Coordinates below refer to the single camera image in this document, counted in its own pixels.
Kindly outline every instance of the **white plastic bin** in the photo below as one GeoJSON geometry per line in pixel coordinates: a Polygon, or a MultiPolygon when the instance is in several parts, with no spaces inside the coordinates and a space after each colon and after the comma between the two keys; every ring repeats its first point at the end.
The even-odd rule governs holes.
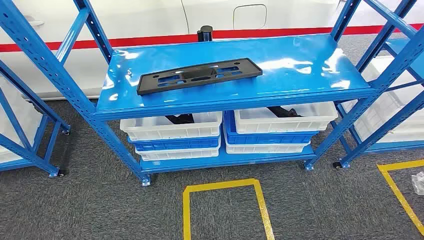
{"type": "Polygon", "coordinates": [[[135,150],[135,153],[140,155],[143,161],[195,159],[195,158],[216,157],[219,154],[220,147],[221,147],[221,138],[219,138],[218,140],[217,147],[172,149],[172,150],[159,150],[159,151],[135,150]]]}
{"type": "MultiPolygon", "coordinates": [[[[378,56],[365,68],[362,73],[364,79],[369,82],[376,79],[392,62],[392,56],[378,56]]],[[[391,87],[413,82],[414,77],[404,71],[391,87]]],[[[400,109],[415,98],[424,87],[421,85],[409,86],[394,91],[384,92],[354,123],[355,129],[361,138],[365,140],[379,127],[393,117],[400,109]]],[[[346,112],[349,112],[357,100],[344,102],[346,112]]],[[[405,142],[424,140],[424,111],[420,110],[391,130],[378,143],[405,142]]]]}
{"type": "Polygon", "coordinates": [[[123,119],[120,129],[131,141],[213,137],[220,134],[222,111],[193,113],[194,123],[173,124],[164,116],[123,119]]]}
{"type": "Polygon", "coordinates": [[[333,102],[315,102],[281,106],[295,109],[302,117],[277,117],[268,108],[234,110],[238,134],[323,131],[338,117],[333,102]]]}
{"type": "Polygon", "coordinates": [[[301,153],[309,143],[281,144],[228,144],[227,132],[224,131],[225,150],[228,154],[286,154],[301,153]]]}
{"type": "MultiPolygon", "coordinates": [[[[39,113],[32,103],[25,101],[22,98],[21,92],[13,86],[4,77],[0,77],[0,87],[6,99],[12,108],[23,132],[26,135],[29,143],[34,144],[38,127],[40,126],[43,115],[39,113]]],[[[9,138],[13,142],[23,146],[23,143],[18,137],[9,117],[0,105],[0,133],[9,138]]],[[[22,157],[9,151],[7,148],[0,146],[0,163],[10,162],[22,159],[22,157]]]]}
{"type": "MultiPolygon", "coordinates": [[[[392,62],[394,58],[392,56],[378,56],[374,58],[370,64],[362,72],[363,78],[369,82],[378,78],[378,76],[386,69],[387,66],[392,62]]],[[[414,77],[408,72],[404,71],[391,87],[410,83],[415,81],[414,77]]],[[[399,110],[401,110],[406,104],[414,99],[418,94],[424,91],[424,87],[421,85],[409,86],[394,91],[384,92],[371,106],[372,111],[367,114],[368,119],[373,120],[371,128],[378,129],[381,125],[387,122],[393,117],[399,110]]],[[[350,111],[356,100],[342,103],[345,111],[350,111]]],[[[424,110],[419,110],[413,115],[408,117],[402,124],[400,124],[394,131],[396,132],[410,132],[421,131],[424,133],[424,110]]]]}
{"type": "MultiPolygon", "coordinates": [[[[362,115],[354,124],[355,130],[359,135],[361,141],[367,139],[377,129],[370,127],[368,124],[372,122],[368,118],[367,114],[362,115]]],[[[408,142],[408,141],[422,141],[424,140],[424,134],[419,131],[396,131],[396,128],[389,131],[383,138],[377,143],[392,143],[392,142],[408,142]]]]}

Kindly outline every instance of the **shelving unit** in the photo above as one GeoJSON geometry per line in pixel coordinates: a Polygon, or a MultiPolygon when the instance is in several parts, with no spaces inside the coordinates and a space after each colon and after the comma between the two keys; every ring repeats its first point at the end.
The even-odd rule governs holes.
{"type": "Polygon", "coordinates": [[[56,166],[50,164],[50,157],[52,156],[53,148],[56,143],[56,138],[59,133],[68,135],[70,132],[70,126],[61,119],[44,101],[41,100],[15,73],[12,72],[1,60],[0,60],[0,74],[2,74],[9,82],[11,82],[18,90],[20,90],[30,101],[42,112],[43,116],[39,127],[35,133],[34,144],[28,141],[26,134],[24,133],[20,123],[17,120],[15,113],[13,112],[5,94],[0,89],[0,103],[13,125],[20,141],[23,146],[10,140],[6,136],[0,133],[0,145],[10,150],[12,153],[19,155],[22,159],[11,160],[0,163],[0,172],[12,169],[19,169],[25,167],[36,166],[49,173],[49,177],[63,176],[63,172],[56,166]],[[49,122],[54,124],[53,131],[50,136],[50,140],[47,146],[47,150],[44,157],[41,158],[37,155],[37,151],[40,146],[40,142],[46,131],[46,126],[49,122]]]}
{"type": "Polygon", "coordinates": [[[424,30],[412,38],[417,31],[395,15],[396,13],[403,17],[403,12],[408,12],[414,0],[403,0],[395,13],[376,0],[366,0],[389,20],[390,23],[385,28],[392,32],[396,26],[412,38],[406,47],[408,50],[399,53],[390,65],[390,71],[385,71],[370,85],[337,45],[360,0],[346,2],[331,34],[169,44],[116,50],[111,48],[89,1],[74,0],[74,2],[80,12],[62,43],[63,47],[61,46],[56,54],[58,57],[47,48],[11,0],[0,0],[2,14],[0,25],[142,181],[143,186],[150,185],[153,173],[198,168],[304,160],[305,168],[312,170],[314,163],[388,89],[398,73],[415,60],[414,51],[422,51],[424,43],[422,37],[424,30]],[[84,96],[63,67],[66,57],[59,57],[69,54],[84,22],[109,64],[96,106],[84,96]],[[144,96],[137,95],[136,87],[141,74],[246,57],[262,68],[263,75],[144,96]],[[221,144],[217,157],[139,162],[132,157],[106,122],[352,99],[359,101],[329,137],[315,151],[308,145],[301,153],[229,155],[225,151],[225,144],[221,144]]]}
{"type": "MultiPolygon", "coordinates": [[[[377,8],[379,4],[376,1],[371,4],[371,7],[377,8]]],[[[395,10],[395,14],[398,14],[399,17],[403,18],[408,11],[411,9],[412,5],[416,1],[402,1],[398,8],[395,10]]],[[[385,14],[389,14],[389,10],[385,9],[383,11],[385,14]]],[[[389,22],[395,23],[399,19],[396,16],[393,18],[389,17],[389,22]]],[[[386,70],[381,74],[378,79],[382,78],[382,75],[385,73],[392,73],[394,69],[401,69],[402,71],[398,71],[395,75],[399,76],[404,70],[407,70],[414,78],[415,81],[404,83],[401,85],[393,86],[386,88],[384,91],[393,91],[401,88],[410,87],[413,85],[419,85],[424,83],[424,69],[422,66],[424,65],[424,55],[423,52],[423,42],[424,42],[424,29],[421,28],[418,32],[414,29],[409,29],[404,32],[407,38],[398,38],[398,39],[388,39],[395,29],[390,23],[387,23],[382,31],[375,38],[371,46],[368,48],[364,56],[362,56],[356,68],[360,72],[362,72],[367,65],[371,62],[371,59],[378,55],[381,50],[388,51],[395,60],[402,58],[405,53],[410,53],[411,58],[404,58],[404,62],[401,62],[400,65],[390,64],[386,70]]],[[[369,82],[373,86],[373,82],[378,81],[378,79],[369,82]]],[[[416,96],[410,103],[408,103],[403,109],[401,109],[398,113],[396,113],[391,119],[389,119],[385,124],[383,124],[380,128],[378,128],[373,134],[371,134],[366,140],[362,141],[355,130],[354,126],[349,128],[349,132],[352,135],[356,148],[351,149],[346,141],[346,139],[342,136],[340,138],[340,142],[344,149],[347,152],[347,155],[341,159],[340,162],[335,162],[333,164],[336,168],[348,168],[350,167],[350,162],[363,153],[381,153],[381,152],[390,152],[390,151],[398,151],[398,150],[407,150],[407,149],[416,149],[424,147],[424,140],[418,141],[399,141],[399,142],[378,142],[382,137],[384,137],[389,131],[393,130],[399,124],[401,124],[404,120],[406,120],[409,116],[415,113],[418,110],[421,110],[424,107],[424,91],[421,92],[418,96],[416,96]]],[[[336,103],[337,111],[340,116],[344,118],[347,116],[347,113],[341,106],[340,102],[336,103]]],[[[333,121],[331,123],[333,127],[337,127],[337,124],[333,121]]]]}

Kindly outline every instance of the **stacked bins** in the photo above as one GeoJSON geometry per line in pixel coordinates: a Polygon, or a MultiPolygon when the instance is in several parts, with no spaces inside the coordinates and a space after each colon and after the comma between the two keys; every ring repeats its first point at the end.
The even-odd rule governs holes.
{"type": "MultiPolygon", "coordinates": [[[[25,101],[21,92],[16,89],[4,77],[0,77],[0,88],[3,91],[10,107],[15,114],[17,121],[23,129],[31,146],[34,144],[38,127],[40,126],[43,115],[39,113],[32,103],[25,101]]],[[[0,133],[13,142],[24,146],[18,134],[16,133],[11,121],[9,120],[3,106],[0,105],[0,133]]],[[[0,146],[0,164],[22,159],[21,156],[14,154],[7,148],[0,146]]]]}
{"type": "Polygon", "coordinates": [[[332,102],[281,106],[299,117],[277,117],[266,107],[224,113],[224,137],[229,154],[301,153],[312,136],[327,128],[338,114],[332,102]]]}
{"type": "MultiPolygon", "coordinates": [[[[394,58],[392,56],[378,56],[374,58],[362,72],[363,78],[367,82],[375,80],[393,59],[394,58]]],[[[391,87],[413,81],[415,81],[415,78],[409,72],[404,71],[391,85],[391,87]]],[[[384,92],[354,123],[355,130],[361,141],[367,139],[423,90],[424,87],[418,84],[384,92]]],[[[344,102],[341,105],[346,112],[349,112],[356,102],[356,100],[352,100],[344,102]]],[[[380,139],[378,143],[424,140],[423,119],[424,110],[422,109],[408,117],[408,119],[380,139]]]]}
{"type": "Polygon", "coordinates": [[[120,129],[143,161],[218,156],[221,111],[193,113],[194,123],[174,124],[165,116],[123,119],[120,129]]]}

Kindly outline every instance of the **yellow floor marking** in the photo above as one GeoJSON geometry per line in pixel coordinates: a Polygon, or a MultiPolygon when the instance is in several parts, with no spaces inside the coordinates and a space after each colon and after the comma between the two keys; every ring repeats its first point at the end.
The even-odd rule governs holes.
{"type": "Polygon", "coordinates": [[[265,228],[266,239],[275,240],[273,228],[271,227],[270,217],[267,211],[267,206],[265,205],[265,199],[264,199],[264,194],[262,193],[261,184],[259,183],[259,180],[256,180],[254,178],[187,186],[184,192],[182,193],[182,220],[183,220],[184,240],[192,239],[191,226],[190,226],[190,193],[216,190],[216,189],[243,187],[243,186],[250,186],[250,185],[254,186],[257,203],[259,204],[260,215],[262,216],[263,226],[265,228]]]}
{"type": "Polygon", "coordinates": [[[389,171],[393,171],[393,170],[416,168],[416,167],[422,167],[422,166],[424,166],[424,159],[423,160],[416,160],[416,161],[392,163],[392,164],[386,164],[386,165],[378,165],[377,164],[378,169],[380,170],[384,179],[386,180],[386,182],[390,186],[394,195],[399,200],[403,209],[405,209],[406,213],[408,214],[409,218],[412,220],[413,224],[415,224],[418,231],[424,236],[424,226],[423,226],[423,224],[418,219],[417,215],[415,215],[411,206],[409,205],[409,203],[405,199],[404,195],[401,193],[398,186],[396,185],[395,181],[393,181],[393,178],[389,174],[389,171]]]}

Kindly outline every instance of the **blue plastic bin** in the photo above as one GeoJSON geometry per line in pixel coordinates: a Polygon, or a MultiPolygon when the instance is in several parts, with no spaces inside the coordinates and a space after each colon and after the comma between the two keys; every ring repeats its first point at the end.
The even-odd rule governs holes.
{"type": "Polygon", "coordinates": [[[173,150],[173,149],[204,149],[218,147],[218,136],[193,137],[193,138],[176,138],[176,139],[161,139],[161,140],[145,140],[131,141],[128,137],[128,142],[135,145],[137,151],[158,151],[158,150],[173,150]]]}
{"type": "Polygon", "coordinates": [[[307,144],[320,131],[247,133],[236,132],[234,111],[224,111],[224,127],[228,144],[307,144]]]}

